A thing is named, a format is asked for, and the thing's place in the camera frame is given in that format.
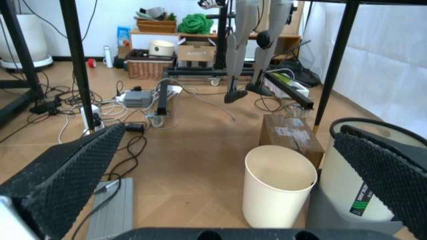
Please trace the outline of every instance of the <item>caster wheel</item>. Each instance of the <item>caster wheel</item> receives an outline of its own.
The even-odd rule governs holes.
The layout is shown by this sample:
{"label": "caster wheel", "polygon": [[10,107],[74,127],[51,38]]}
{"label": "caster wheel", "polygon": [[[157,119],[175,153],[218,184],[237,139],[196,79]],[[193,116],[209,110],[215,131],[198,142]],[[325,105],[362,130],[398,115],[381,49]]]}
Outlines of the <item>caster wheel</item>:
{"label": "caster wheel", "polygon": [[216,77],[210,80],[210,85],[218,87],[220,85],[220,78]]}
{"label": "caster wheel", "polygon": [[150,121],[151,121],[151,125],[154,128],[161,128],[165,123],[165,120],[161,116],[155,116]]}

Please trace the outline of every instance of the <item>black textured gripper pad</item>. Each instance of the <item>black textured gripper pad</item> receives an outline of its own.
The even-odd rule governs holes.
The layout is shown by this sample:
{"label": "black textured gripper pad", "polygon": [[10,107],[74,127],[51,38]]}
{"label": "black textured gripper pad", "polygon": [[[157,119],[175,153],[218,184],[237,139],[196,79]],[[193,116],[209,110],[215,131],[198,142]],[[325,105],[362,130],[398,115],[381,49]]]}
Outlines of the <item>black textured gripper pad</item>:
{"label": "black textured gripper pad", "polygon": [[0,186],[21,218],[40,237],[61,239],[106,171],[125,133],[115,124],[53,146]]}
{"label": "black textured gripper pad", "polygon": [[418,239],[427,239],[427,173],[375,139],[337,133],[334,147]]}

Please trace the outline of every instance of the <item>white water bottle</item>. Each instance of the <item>white water bottle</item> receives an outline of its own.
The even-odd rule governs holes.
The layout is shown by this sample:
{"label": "white water bottle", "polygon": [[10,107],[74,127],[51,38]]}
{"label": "white water bottle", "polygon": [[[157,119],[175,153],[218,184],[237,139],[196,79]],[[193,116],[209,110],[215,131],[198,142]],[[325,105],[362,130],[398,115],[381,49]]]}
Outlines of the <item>white water bottle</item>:
{"label": "white water bottle", "polygon": [[107,65],[107,68],[111,69],[113,67],[113,59],[111,57],[110,46],[104,46],[104,55],[102,62]]}

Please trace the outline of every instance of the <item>humanoid robot legs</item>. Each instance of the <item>humanoid robot legs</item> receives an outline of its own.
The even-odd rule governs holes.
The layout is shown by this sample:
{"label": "humanoid robot legs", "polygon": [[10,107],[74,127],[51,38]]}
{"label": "humanoid robot legs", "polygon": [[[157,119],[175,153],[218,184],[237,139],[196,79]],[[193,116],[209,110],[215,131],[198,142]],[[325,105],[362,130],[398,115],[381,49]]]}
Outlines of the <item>humanoid robot legs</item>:
{"label": "humanoid robot legs", "polygon": [[292,8],[291,0],[271,0],[268,30],[258,34],[255,50],[255,65],[252,81],[246,90],[238,90],[238,77],[242,73],[245,61],[246,45],[249,34],[256,26],[258,0],[237,0],[236,2],[236,31],[227,37],[227,51],[225,63],[229,77],[227,94],[224,103],[229,104],[243,98],[251,91],[264,96],[271,96],[271,92],[263,86],[264,73],[276,49],[277,39],[288,20]]}

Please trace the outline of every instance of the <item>grey device box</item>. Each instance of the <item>grey device box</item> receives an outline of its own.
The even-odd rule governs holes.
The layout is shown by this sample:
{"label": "grey device box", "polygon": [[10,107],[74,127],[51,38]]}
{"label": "grey device box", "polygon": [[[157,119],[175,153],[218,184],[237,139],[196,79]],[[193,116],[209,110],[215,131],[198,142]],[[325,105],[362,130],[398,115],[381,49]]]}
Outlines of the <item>grey device box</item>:
{"label": "grey device box", "polygon": [[123,105],[128,108],[148,108],[152,101],[152,91],[128,91],[124,96]]}
{"label": "grey device box", "polygon": [[403,227],[403,223],[401,221],[354,221],[347,219],[334,208],[328,196],[319,184],[316,184],[310,193],[306,227],[311,229],[364,229],[394,235]]}
{"label": "grey device box", "polygon": [[[96,189],[114,181],[103,181]],[[112,195],[118,184],[95,195],[93,208]],[[131,177],[121,179],[117,194],[90,217],[86,240],[109,240],[134,229],[134,181]]]}

